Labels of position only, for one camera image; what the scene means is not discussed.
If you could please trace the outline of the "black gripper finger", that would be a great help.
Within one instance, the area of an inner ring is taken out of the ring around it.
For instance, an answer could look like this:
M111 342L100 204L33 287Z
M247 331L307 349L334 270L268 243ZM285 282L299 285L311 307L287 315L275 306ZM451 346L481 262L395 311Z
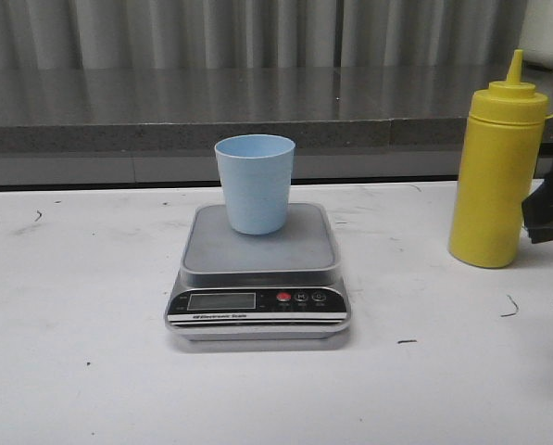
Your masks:
M553 241L553 164L544 181L522 202L522 216L533 244Z

